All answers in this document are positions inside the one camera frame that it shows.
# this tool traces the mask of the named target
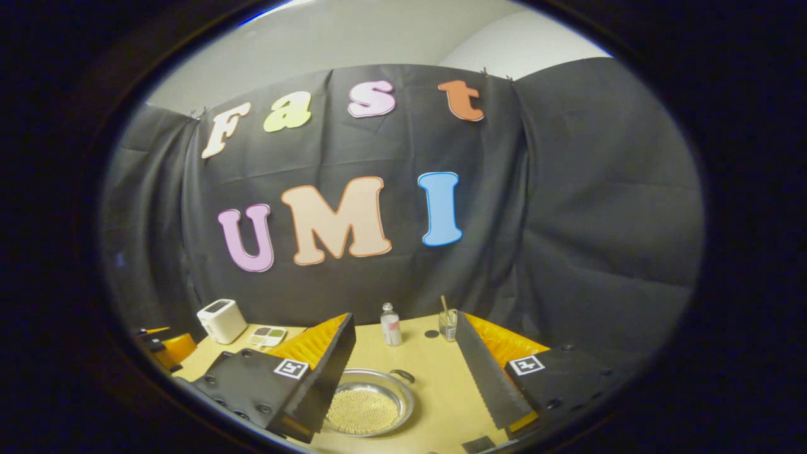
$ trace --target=straw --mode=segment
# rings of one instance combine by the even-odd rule
[[[445,305],[445,295],[440,295],[440,299],[443,301],[443,309],[445,309],[445,321],[450,324],[451,317],[449,317],[449,306]]]

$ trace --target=dark hole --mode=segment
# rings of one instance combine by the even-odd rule
[[[551,409],[553,409],[553,408],[558,408],[558,407],[560,407],[560,405],[562,405],[562,404],[563,404],[563,399],[561,399],[560,397],[558,397],[558,398],[555,398],[555,399],[550,399],[550,400],[549,400],[549,401],[546,403],[546,408],[548,408],[548,409],[550,409],[550,410],[551,410]]]

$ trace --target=metal bowl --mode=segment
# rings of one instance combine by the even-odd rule
[[[401,375],[411,383],[415,382],[415,377],[408,372],[396,369],[390,371],[390,374],[392,373]],[[337,386],[337,391],[334,393],[334,396],[344,391],[355,390],[378,393],[393,401],[398,407],[398,416],[395,418],[395,421],[391,425],[385,426],[380,430],[356,434],[343,431],[339,428],[339,426],[331,422],[326,417],[322,426],[326,431],[354,437],[383,435],[394,431],[398,427],[401,427],[401,425],[404,424],[404,422],[406,422],[406,420],[412,414],[412,409],[415,405],[415,396],[412,394],[409,387],[401,383],[400,380],[394,378],[393,376],[370,369],[345,369],[345,371],[342,373],[342,378],[339,380],[339,385]]]

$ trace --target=plastic bottle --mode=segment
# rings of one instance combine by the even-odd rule
[[[401,344],[401,328],[398,314],[392,312],[392,303],[384,303],[384,312],[381,314],[381,329],[384,332],[384,342],[393,347]]]

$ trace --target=wooden table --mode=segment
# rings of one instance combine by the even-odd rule
[[[249,343],[249,335],[258,326],[250,325],[229,345],[205,338],[196,351],[182,361],[183,369],[174,375],[196,380],[222,351],[254,348]],[[380,324],[356,326],[356,346],[347,368],[366,368],[383,373],[403,369],[415,376],[415,383],[409,388],[416,403],[409,420],[398,430],[377,437],[351,437],[323,430],[314,435],[310,445],[290,439],[292,442],[323,454],[465,454],[462,443],[484,436],[490,437],[497,446],[508,441],[504,430],[496,429],[493,424],[459,345],[446,342],[442,336],[427,338],[424,335],[427,330],[437,329],[437,315],[402,320],[400,326],[403,344],[397,347],[384,343]],[[286,329],[286,339],[289,339],[304,328]]]

